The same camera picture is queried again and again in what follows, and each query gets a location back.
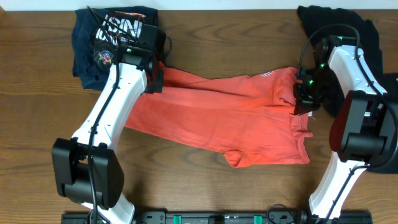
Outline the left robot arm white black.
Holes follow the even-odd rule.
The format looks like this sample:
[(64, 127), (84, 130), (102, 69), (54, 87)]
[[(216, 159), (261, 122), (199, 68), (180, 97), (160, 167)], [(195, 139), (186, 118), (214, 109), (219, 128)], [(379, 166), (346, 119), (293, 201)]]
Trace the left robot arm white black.
[(70, 139), (52, 148), (57, 192), (90, 209), (64, 214), (62, 223), (132, 223), (135, 206), (123, 195), (118, 142), (137, 99), (162, 90), (163, 46), (120, 45), (98, 101)]

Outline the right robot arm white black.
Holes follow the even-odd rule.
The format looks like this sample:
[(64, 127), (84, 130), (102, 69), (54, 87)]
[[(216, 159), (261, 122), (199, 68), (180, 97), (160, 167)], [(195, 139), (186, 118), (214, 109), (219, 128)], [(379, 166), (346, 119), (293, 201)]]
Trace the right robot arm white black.
[(389, 167), (397, 155), (397, 102), (372, 75), (356, 37), (331, 35), (314, 51), (315, 69), (300, 69), (294, 85), (295, 115), (334, 101), (341, 103), (331, 125), (331, 159), (311, 194), (308, 223), (371, 223), (368, 214), (342, 212), (366, 170)]

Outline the red-orange t-shirt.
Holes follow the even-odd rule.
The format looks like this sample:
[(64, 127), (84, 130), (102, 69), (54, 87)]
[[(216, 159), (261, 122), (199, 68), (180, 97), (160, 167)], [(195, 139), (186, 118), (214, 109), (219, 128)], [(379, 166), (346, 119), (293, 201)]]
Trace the red-orange t-shirt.
[(296, 115), (296, 69), (207, 79), (164, 68), (160, 93), (136, 101), (126, 127), (214, 151), (231, 167), (307, 164), (308, 116)]

